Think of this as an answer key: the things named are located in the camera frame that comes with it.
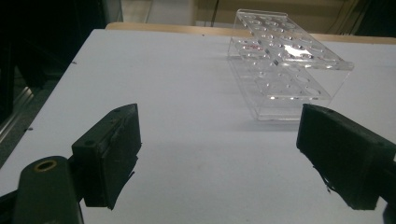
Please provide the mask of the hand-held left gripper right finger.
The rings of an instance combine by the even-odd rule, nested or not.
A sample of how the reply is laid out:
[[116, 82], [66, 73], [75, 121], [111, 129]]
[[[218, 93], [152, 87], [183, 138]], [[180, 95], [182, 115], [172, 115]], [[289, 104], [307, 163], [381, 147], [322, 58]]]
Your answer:
[[305, 104], [297, 148], [355, 210], [396, 207], [396, 145], [330, 108]]

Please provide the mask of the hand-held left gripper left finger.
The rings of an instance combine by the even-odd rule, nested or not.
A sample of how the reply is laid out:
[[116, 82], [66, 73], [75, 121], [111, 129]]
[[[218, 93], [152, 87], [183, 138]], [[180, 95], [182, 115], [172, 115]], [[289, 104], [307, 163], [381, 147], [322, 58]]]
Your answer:
[[73, 145], [73, 164], [81, 173], [81, 198], [89, 207], [115, 207], [134, 173], [142, 146], [138, 107], [111, 110]]

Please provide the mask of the clear acrylic tube rack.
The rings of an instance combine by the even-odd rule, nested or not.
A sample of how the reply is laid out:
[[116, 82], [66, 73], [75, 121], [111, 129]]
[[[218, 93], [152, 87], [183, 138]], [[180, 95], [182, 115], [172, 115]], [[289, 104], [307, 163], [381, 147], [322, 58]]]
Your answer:
[[252, 117], [275, 122], [329, 105], [354, 68], [287, 14], [249, 9], [236, 11], [228, 61]]

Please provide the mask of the dark cabinet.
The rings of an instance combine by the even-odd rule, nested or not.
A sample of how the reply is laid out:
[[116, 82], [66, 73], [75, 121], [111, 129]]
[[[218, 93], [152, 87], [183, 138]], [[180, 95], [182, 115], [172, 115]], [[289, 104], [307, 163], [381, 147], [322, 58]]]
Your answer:
[[104, 0], [0, 0], [0, 123], [13, 111], [16, 70], [41, 87], [45, 63], [64, 70], [91, 31], [105, 26]]

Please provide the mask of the dark curtain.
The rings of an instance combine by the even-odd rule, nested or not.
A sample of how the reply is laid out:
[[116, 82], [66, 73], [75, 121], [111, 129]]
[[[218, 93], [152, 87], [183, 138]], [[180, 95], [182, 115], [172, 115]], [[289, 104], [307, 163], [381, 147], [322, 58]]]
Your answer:
[[355, 35], [396, 37], [396, 0], [370, 0]]

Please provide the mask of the thin black stand pole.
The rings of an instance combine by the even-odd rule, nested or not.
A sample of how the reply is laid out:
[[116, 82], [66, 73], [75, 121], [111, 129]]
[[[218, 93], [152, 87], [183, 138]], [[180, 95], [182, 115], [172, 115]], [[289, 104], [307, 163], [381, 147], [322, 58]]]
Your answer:
[[211, 20], [210, 20], [210, 27], [214, 27], [218, 8], [219, 8], [219, 0], [216, 0], [214, 8], [213, 8], [213, 12], [212, 12]]

